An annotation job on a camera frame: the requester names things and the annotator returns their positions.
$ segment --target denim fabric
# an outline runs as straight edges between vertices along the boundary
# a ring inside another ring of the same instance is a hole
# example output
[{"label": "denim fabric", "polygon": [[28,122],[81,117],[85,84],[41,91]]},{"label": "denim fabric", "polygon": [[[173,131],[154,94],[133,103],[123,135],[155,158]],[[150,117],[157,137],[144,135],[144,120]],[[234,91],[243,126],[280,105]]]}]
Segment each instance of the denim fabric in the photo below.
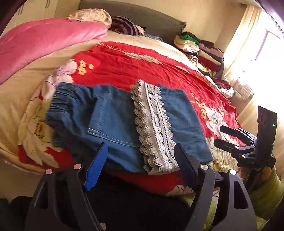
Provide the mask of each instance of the denim fabric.
[{"label": "denim fabric", "polygon": [[[212,160],[197,114],[182,90],[159,85],[173,140],[201,163]],[[102,142],[109,154],[104,169],[112,172],[144,173],[143,154],[131,93],[111,85],[85,87],[60,83],[46,123],[54,130],[53,144],[68,147],[75,160],[93,160]]]}]

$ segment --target denim pocket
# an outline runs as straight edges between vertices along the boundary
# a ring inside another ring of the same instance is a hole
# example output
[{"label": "denim pocket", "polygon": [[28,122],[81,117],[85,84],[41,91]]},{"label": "denim pocket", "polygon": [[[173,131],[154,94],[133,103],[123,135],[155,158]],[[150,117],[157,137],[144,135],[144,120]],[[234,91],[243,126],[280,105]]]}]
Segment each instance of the denim pocket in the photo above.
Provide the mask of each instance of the denim pocket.
[{"label": "denim pocket", "polygon": [[139,134],[134,123],[134,104],[113,99],[111,94],[97,97],[88,126],[88,134],[130,147],[139,147]]}]

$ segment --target white lace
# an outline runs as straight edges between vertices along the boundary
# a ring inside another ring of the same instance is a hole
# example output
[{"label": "white lace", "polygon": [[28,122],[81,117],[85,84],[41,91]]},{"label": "white lace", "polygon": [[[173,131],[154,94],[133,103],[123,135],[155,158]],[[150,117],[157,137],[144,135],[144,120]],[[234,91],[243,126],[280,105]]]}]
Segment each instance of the white lace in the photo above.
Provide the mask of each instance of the white lace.
[{"label": "white lace", "polygon": [[135,124],[140,134],[140,151],[144,154],[144,169],[150,175],[178,171],[174,157],[175,142],[160,96],[161,90],[142,80],[130,87],[135,105]]}]

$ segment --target floral bedspread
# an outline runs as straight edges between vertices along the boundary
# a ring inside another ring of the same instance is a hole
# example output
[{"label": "floral bedspread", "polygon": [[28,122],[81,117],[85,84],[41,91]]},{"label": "floral bedspread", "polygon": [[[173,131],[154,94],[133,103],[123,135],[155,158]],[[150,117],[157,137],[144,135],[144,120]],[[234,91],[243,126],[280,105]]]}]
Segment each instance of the floral bedspread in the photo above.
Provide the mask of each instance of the floral bedspread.
[{"label": "floral bedspread", "polygon": [[[214,147],[220,138],[236,145],[239,140],[224,134],[220,126],[241,127],[236,110],[228,99],[211,87],[208,80],[188,66],[162,56],[154,50],[121,43],[104,42],[89,51],[81,51],[65,65],[48,76],[37,88],[19,125],[19,157],[26,164],[65,170],[76,162],[70,150],[52,145],[53,130],[44,122],[56,86],[60,82],[95,86],[111,84],[130,91],[137,79],[149,84],[183,89],[193,104],[201,123],[206,142],[213,155],[209,166],[215,170],[237,169],[236,160],[228,152]],[[181,173],[161,176],[130,173],[110,173],[145,190],[161,195],[191,193]]]}]

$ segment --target striped pillow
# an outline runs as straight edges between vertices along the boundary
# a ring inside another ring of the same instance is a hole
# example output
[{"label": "striped pillow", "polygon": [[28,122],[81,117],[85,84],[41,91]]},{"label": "striped pillow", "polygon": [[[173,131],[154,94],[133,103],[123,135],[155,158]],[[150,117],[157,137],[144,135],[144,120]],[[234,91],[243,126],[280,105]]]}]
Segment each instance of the striped pillow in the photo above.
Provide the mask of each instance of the striped pillow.
[{"label": "striped pillow", "polygon": [[113,30],[119,34],[128,34],[128,35],[142,35],[133,22],[128,18],[122,16],[113,16],[112,25],[110,30]]}]

